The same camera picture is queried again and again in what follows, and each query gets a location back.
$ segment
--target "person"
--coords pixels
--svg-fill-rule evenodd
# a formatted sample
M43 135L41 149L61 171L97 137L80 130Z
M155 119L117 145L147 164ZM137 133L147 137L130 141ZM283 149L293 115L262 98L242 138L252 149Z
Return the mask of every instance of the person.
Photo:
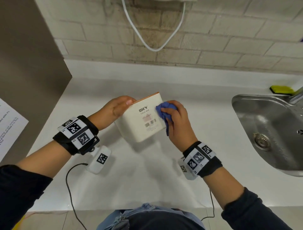
M120 117L135 102L134 98L121 96L109 101L103 108L88 117L103 130ZM178 101L168 101L177 107L162 108L172 117L168 120L169 139L182 153L198 139L193 132L188 114ZM12 229L31 208L36 199L51 183L71 154L56 141L51 141L16 165L0 167L0 229ZM203 176L214 197L222 207L222 217L235 230L290 229L256 194L243 187L221 164ZM202 222L193 214L178 209L143 204L132 210L116 210L99 226L105 229L191 229L203 230Z

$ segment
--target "stainless steel sink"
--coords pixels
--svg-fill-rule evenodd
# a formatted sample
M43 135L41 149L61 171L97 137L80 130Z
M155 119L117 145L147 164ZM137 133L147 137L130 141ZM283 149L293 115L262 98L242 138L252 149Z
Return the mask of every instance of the stainless steel sink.
M303 101L285 99L237 95L232 106L257 153L272 167L303 177Z

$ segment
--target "white countertop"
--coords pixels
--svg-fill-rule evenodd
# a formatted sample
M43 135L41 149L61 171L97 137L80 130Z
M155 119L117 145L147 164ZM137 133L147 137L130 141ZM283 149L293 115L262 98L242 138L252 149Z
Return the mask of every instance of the white countertop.
M274 169L258 155L231 105L235 95L266 94L269 90L73 78L30 153L51 141L56 128L72 116L88 116L123 94L140 99L157 91L164 101L183 103L198 139L207 143L223 166L258 194L265 205L303 205L303 178ZM98 136L112 155L98 175L87 172L85 166L70 172L68 181L77 210L127 209L144 202L174 208L211 207L203 180L188 181L182 174L177 164L182 154L165 130L135 146L121 137L114 124ZM87 158L73 156L30 211L71 210L65 176L72 166Z

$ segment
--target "blue rag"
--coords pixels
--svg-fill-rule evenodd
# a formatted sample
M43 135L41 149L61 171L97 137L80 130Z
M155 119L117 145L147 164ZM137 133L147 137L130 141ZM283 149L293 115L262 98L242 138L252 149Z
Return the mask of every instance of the blue rag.
M164 120L165 125L166 125L166 135L168 136L168 122L166 120L166 118L168 118L169 120L172 121L171 119L171 115L165 112L161 111L161 108L172 108L174 110L177 109L177 107L174 104L170 104L167 101L161 103L160 105L156 106L156 111L158 113L158 115Z

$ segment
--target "blue jeans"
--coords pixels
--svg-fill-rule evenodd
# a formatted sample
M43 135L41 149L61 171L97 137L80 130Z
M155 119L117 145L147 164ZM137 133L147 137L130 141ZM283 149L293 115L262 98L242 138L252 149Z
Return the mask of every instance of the blue jeans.
M202 221L196 217L194 214L186 211L177 211L173 210L171 208L165 208L165 207L160 207L160 206L154 206L150 205L149 203L142 204L141 207L135 208L135 209L130 209L126 210L125 212L121 212L121 210L115 210L113 211L108 217L105 218L105 220L99 224L97 227L97 230L110 230L112 229L115 225L120 223L122 220L127 219L131 215L144 212L144 211L166 211L166 212L172 212L176 213L178 215L185 216L192 221L196 222L198 225L200 225L202 228L205 229Z

